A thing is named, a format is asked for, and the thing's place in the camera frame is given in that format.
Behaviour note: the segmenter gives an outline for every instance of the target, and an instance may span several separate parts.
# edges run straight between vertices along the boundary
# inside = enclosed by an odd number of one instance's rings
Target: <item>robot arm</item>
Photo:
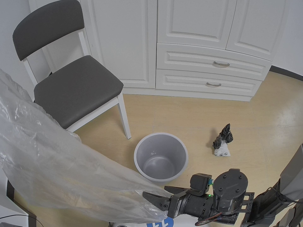
[[[278,182],[254,199],[246,192],[247,177],[240,169],[230,169],[215,181],[211,175],[198,173],[192,176],[190,188],[165,186],[173,195],[170,198],[143,192],[143,197],[159,209],[168,210],[168,217],[189,214],[198,218],[196,226],[215,221],[235,224],[238,214],[245,212],[241,227],[268,227],[276,214],[290,203],[297,203],[276,227],[296,227],[303,218],[303,146],[301,145],[282,171]],[[214,195],[207,194],[213,185]]]

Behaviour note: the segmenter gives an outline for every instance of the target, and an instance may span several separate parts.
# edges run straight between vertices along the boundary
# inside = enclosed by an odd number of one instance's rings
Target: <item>barcode sticker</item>
[[[178,212],[179,212],[179,209],[180,209],[180,206],[181,206],[181,202],[182,202],[182,200],[179,200],[174,218],[178,216]]]

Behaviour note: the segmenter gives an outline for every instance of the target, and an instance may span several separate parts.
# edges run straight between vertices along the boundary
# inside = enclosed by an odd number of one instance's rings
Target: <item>drawer panel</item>
[[[254,96],[262,81],[229,75],[184,70],[156,71],[156,88]]]
[[[234,51],[157,43],[157,69],[208,72],[263,81],[270,67],[271,61]]]

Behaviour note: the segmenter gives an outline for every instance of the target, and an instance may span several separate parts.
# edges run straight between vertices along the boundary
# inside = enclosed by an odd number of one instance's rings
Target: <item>cabinet base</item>
[[[242,96],[242,95],[234,95],[234,94],[178,91],[178,90],[137,88],[137,87],[124,87],[122,90],[122,93],[140,94],[140,95],[157,95],[157,96],[183,96],[183,97],[212,98],[212,99],[225,99],[225,100],[247,101],[247,102],[249,102],[250,99],[252,98],[251,96]]]

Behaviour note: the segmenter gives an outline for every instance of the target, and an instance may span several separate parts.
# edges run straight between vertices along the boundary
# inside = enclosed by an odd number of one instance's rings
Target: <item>chair frame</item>
[[[78,36],[79,36],[79,39],[80,39],[80,43],[81,43],[81,47],[82,47],[82,51],[83,51],[84,56],[85,55],[90,55],[89,51],[87,49],[86,43],[85,43],[83,29],[78,30]],[[37,80],[34,76],[34,73],[31,69],[30,65],[29,65],[27,57],[25,59],[23,59],[22,61],[25,65],[27,73],[28,73],[29,77],[31,78],[31,80],[34,84],[34,87],[35,87],[38,84],[38,82],[37,82]],[[121,117],[121,120],[122,120],[123,129],[124,129],[124,132],[125,132],[125,136],[127,137],[127,139],[130,139],[131,138],[131,131],[130,131],[129,124],[128,124],[128,119],[127,119],[127,115],[126,115],[126,110],[125,110],[125,105],[124,105],[122,92],[118,96],[114,97],[113,99],[109,100],[107,103],[103,104],[102,106],[100,106],[99,108],[94,110],[93,112],[87,114],[83,118],[79,119],[77,122],[73,123],[70,127],[67,128],[67,130],[71,131],[71,132],[76,131],[77,129],[79,129],[80,127],[82,127],[83,125],[85,125],[86,123],[91,121],[92,119],[96,118],[97,116],[101,115],[102,113],[104,113],[108,109],[114,107],[115,105],[118,105],[120,117]]]

